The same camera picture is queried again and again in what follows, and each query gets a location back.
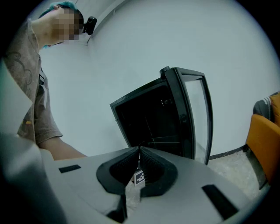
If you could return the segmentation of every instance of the t-shirt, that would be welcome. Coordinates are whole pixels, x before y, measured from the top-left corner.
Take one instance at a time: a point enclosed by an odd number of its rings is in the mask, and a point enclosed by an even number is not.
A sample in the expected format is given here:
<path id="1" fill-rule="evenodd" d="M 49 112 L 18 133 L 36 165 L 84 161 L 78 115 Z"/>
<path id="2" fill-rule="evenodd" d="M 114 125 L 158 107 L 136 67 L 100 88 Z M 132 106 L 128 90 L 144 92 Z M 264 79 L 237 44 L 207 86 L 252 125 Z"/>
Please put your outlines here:
<path id="1" fill-rule="evenodd" d="M 52 137 L 61 137 L 62 133 L 51 113 L 48 79 L 44 77 L 43 85 L 39 82 L 41 58 L 31 19 L 25 20 L 19 28 L 3 59 L 16 83 L 32 101 L 18 135 L 36 144 Z"/>

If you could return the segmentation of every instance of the person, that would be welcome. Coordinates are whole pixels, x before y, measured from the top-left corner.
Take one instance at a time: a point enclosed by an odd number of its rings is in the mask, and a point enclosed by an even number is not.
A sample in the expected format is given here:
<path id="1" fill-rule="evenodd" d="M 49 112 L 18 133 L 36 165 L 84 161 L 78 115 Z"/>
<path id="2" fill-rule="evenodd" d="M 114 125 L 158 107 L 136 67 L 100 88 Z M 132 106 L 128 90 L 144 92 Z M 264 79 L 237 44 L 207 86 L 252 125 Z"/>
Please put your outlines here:
<path id="1" fill-rule="evenodd" d="M 41 68 L 40 49 L 77 39 L 84 19 L 70 1 L 53 3 L 37 20 L 26 19 L 3 59 L 18 86 L 32 101 L 18 135 L 47 149 L 54 160 L 85 157 L 61 140 L 51 113 L 48 79 Z"/>

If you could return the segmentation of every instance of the concrete floor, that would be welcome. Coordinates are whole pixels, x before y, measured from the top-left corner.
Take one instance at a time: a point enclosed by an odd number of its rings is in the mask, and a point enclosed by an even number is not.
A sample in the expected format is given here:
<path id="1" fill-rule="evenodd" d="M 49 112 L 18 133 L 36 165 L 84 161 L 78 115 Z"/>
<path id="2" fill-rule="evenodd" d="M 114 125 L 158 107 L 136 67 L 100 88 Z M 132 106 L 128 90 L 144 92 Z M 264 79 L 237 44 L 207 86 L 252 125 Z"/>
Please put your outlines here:
<path id="1" fill-rule="evenodd" d="M 259 182 L 254 169 L 243 151 L 210 160 L 208 167 L 239 187 L 249 199 L 254 199 L 259 194 Z M 130 181 L 126 187 L 126 207 L 128 217 L 140 203 L 140 190 L 145 186 L 145 181 L 137 186 Z"/>

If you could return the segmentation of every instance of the baseboard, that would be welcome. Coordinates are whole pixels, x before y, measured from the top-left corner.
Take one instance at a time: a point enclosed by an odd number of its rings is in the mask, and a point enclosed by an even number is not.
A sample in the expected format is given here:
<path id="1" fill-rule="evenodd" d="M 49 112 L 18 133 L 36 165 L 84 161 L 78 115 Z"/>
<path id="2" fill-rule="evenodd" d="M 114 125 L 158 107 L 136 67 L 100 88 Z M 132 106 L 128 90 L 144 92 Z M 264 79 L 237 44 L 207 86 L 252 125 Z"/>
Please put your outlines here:
<path id="1" fill-rule="evenodd" d="M 239 152 L 241 150 L 244 150 L 246 147 L 247 147 L 247 145 L 243 145 L 243 146 L 241 146 L 241 147 L 239 147 L 237 149 L 233 149 L 233 150 L 230 150 L 228 152 L 223 152 L 223 153 L 220 153 L 220 154 L 216 154 L 216 155 L 210 156 L 209 160 L 211 160 L 211 159 L 218 159 L 218 158 L 221 158 L 221 157 L 224 157 L 224 156 L 231 155 L 231 154 L 233 154 L 235 152 Z"/>

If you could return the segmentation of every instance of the hair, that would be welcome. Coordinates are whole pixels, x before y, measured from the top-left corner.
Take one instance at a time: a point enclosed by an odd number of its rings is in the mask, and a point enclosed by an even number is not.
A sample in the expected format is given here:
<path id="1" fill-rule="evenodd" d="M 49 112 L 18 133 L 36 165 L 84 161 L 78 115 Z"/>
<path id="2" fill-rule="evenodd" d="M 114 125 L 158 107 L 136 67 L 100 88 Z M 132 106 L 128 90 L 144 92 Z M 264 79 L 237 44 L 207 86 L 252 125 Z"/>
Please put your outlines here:
<path id="1" fill-rule="evenodd" d="M 74 32 L 75 34 L 79 34 L 79 31 L 83 29 L 84 27 L 84 17 L 82 15 L 82 13 L 77 9 L 76 5 L 71 2 L 71 1 L 64 1 L 64 2 L 54 2 L 54 3 L 51 3 L 49 8 L 44 11 L 40 16 L 39 18 L 43 17 L 44 15 L 46 15 L 47 13 L 49 13 L 50 11 L 52 11 L 54 9 L 54 6 L 55 5 L 58 5 L 60 6 L 61 8 L 63 9 L 70 9 L 71 11 L 73 11 L 75 14 L 78 15 L 79 17 L 79 25 L 78 25 L 78 29 L 76 29 Z"/>

